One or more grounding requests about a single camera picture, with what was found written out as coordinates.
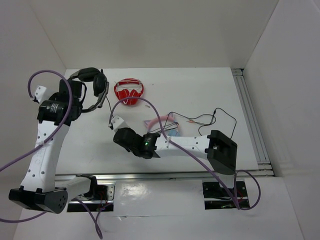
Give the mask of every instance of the white wall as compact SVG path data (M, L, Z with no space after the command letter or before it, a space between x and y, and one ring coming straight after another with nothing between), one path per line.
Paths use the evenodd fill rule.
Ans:
M31 7L24 0L0 2L0 165L24 154L35 145L38 106L29 100L27 82L37 70L61 73L65 67L50 43ZM50 75L34 82L57 87L59 79ZM0 218L17 219L21 207L9 202L9 189L18 187L30 158L0 174ZM15 224L0 223L1 239L12 239Z
M280 0L244 71L305 240L319 238L320 0Z
M278 0L30 0L68 69L243 68Z

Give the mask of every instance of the black cable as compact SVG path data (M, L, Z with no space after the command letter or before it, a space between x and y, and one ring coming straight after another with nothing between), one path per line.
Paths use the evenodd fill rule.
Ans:
M82 98L82 100L80 101L80 103L83 104L84 101L85 101L85 98L86 98L86 94L87 94L88 88L87 88L87 85L86 85L84 82L81 82L81 84L84 86L84 93L83 93L83 98Z
M198 119L198 118L200 118L200 117L202 117L202 116L211 116L211 121L210 121L210 123L203 123L203 122L193 121L195 124L201 125L201 126L198 128L198 133L200 134L200 136L202 136L202 134L201 134L201 132L200 132L200 129L201 129L202 127L211 126L211 125L215 124L215 122L217 121L217 118L215 117L215 114L216 114L217 110L223 111L223 112L224 112L225 114L227 114L229 117L231 117L232 119L234 119L235 124L234 124L233 130L232 130L232 134L231 134L231 137L230 137L230 139L232 139L232 137L234 136L234 132L235 132L236 126L237 126L237 119L234 118L233 116L231 116L229 113L227 113L227 112L226 112L225 110L223 110L221 107L217 107L217 108L213 111L213 114L204 113L204 114L201 114L201 115L199 115L199 116L197 116L197 117L187 117L187 116L184 116L184 115L182 115L182 114L180 114L180 113L177 113L177 112L175 112L175 111L171 111L171 112L168 113L163 127L166 127L166 124L167 124L167 122L168 122L168 118L169 118L169 115L170 115L170 114L177 114L177 115L179 115L179 116L181 116L181 117L183 117L183 118L189 119L189 120Z
M189 119L189 120L198 119L198 118L201 118L201 117L203 117L203 116L211 116L211 121L210 121L210 123L203 123L203 122L193 121L195 124L201 125L201 126L198 128L198 132L199 132L200 136L202 136L202 134L200 133L200 128L205 127L205 126L213 125L213 124L216 122L216 120L217 120L213 114L209 114L209 113L204 113L204 114L201 114L201 115L199 115L199 116L197 116L197 117L187 117L187 116L184 116L184 115L182 115L182 114L180 114L180 113L177 113L177 112L175 112L175 111L171 111L171 112L168 113L168 115L167 115L167 117L166 117L166 120L165 120L165 123L164 123L164 127L166 126L166 124L167 124L167 122L168 122L168 118L169 118L169 115L170 115L170 114L177 114L177 115L179 115L180 117L183 117L183 118L186 118L186 119Z
M213 114L213 115L212 115L212 118L211 118L211 121L210 121L209 124L203 124L203 125L201 125L201 126L198 128L198 133L200 134L200 136L202 136L202 134L201 134L201 132L200 132L200 129L201 129L202 127L211 126L211 125L215 124L216 121L217 121L217 119L216 119L215 115Z
M170 128L170 127L172 127L173 125L179 125L179 123L177 123L177 122L172 122L172 123L170 123L169 125L163 127L163 129L166 130L166 131L176 129L177 127ZM161 128L158 127L158 128L156 128L156 129L154 129L154 130L152 130L152 131L149 131L148 133L152 133L152 132L158 130L158 131L155 132L156 134L158 134L158 133L161 132L161 130L159 130L159 129L161 129Z
M109 109L110 109L110 113L112 112L112 109L111 109L111 104L110 104L110 101L109 101L109 98L107 96L105 96L106 100L108 101L108 104L109 104Z
M236 126L237 126L237 119L235 119L233 116L231 116L229 113L227 113L225 110L223 110L223 109L220 108L220 107L217 107L217 108L214 110L213 115L215 114L215 112L216 112L217 109L223 111L223 112L224 112L225 114L227 114L230 118L234 119L235 123L234 123L234 127L233 127L232 134L231 134L231 137L230 137L230 139L232 139L232 137L234 136L234 132L235 132Z

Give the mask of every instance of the black headphones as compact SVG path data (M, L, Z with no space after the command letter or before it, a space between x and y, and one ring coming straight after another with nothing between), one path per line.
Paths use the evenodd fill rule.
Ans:
M87 92L87 86L85 83L93 82L93 95L98 97L98 100L94 105L90 106L89 108L82 109L82 113L89 113L95 110L96 108L102 108L102 105L109 91L109 82L107 80L107 77L104 75L104 71L102 69L101 71L99 71L94 67L83 68L73 73L69 79L79 79L83 83L84 95L82 102L85 99Z

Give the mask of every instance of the headphones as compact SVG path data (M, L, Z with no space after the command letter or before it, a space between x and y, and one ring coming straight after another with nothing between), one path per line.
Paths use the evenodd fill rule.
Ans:
M126 85L126 84L137 84L137 85L141 86L142 89L140 92L137 92L137 90L135 90L135 89L130 90L127 88L122 89L120 91L117 91L117 87L119 87L121 85ZM142 82L139 79L126 78L121 81L118 81L115 84L114 93L119 100L122 100L126 97L141 97L142 94L144 94L144 85L142 84ZM127 99L126 101L123 101L122 103L125 105L135 105L137 102L138 102L138 99Z
M96 108L102 108L102 105L109 91L109 82L107 80L107 77L104 75L104 71L102 69L101 71L99 71L94 67L83 68L73 73L69 79L79 79L83 83L84 95L83 99L81 100L81 103L83 103L86 97L87 86L85 83L93 82L93 95L98 97L98 100L94 105L90 106L89 108L82 109L82 113L89 113L95 110Z

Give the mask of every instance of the cable connector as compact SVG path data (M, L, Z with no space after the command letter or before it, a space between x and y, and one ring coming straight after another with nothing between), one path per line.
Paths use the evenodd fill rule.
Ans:
M34 97L30 97L30 100L32 101L32 102L35 102L35 103L39 103L39 101L37 100L37 98L34 96Z
M171 141L171 136L166 136L167 147L169 147L170 141Z

